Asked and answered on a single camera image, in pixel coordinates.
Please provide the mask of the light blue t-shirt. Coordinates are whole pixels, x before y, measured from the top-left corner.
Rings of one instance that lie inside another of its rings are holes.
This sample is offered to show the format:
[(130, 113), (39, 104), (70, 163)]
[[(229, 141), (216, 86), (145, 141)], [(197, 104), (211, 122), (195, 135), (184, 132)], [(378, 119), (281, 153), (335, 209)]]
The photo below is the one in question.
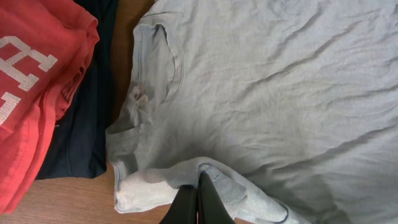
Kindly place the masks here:
[(397, 222), (396, 1), (161, 0), (133, 36), (119, 213), (206, 173), (249, 222)]

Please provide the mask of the dark navy folded garment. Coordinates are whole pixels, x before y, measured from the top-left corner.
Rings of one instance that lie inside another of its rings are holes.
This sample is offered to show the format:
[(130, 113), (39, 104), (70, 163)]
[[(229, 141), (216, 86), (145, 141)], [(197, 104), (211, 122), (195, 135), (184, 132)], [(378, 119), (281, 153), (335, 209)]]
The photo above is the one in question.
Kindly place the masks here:
[(111, 42), (118, 0), (77, 0), (77, 4), (97, 18), (99, 42), (69, 109), (55, 125), (39, 180), (93, 179), (106, 172), (105, 130), (115, 97)]

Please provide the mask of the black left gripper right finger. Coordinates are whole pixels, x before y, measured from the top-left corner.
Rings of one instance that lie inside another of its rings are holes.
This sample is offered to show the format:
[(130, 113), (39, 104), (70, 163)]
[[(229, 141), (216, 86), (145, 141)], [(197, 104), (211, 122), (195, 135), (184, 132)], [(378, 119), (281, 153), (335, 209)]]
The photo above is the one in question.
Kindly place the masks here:
[(198, 224), (235, 224), (205, 172), (200, 174), (197, 194)]

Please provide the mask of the red folded soccer t-shirt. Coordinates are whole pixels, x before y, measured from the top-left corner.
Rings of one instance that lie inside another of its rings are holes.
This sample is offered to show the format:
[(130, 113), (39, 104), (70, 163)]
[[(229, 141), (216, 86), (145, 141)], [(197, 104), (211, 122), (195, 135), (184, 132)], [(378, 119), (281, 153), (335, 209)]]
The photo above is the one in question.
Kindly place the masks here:
[(99, 40), (72, 0), (1, 0), (1, 213), (15, 210)]

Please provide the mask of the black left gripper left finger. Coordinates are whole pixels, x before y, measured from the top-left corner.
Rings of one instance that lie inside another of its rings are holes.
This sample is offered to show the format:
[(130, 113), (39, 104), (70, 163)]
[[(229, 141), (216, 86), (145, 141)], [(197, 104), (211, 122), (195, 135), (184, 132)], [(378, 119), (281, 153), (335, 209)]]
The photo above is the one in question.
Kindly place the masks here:
[(197, 190), (194, 186), (179, 188), (160, 224), (197, 224)]

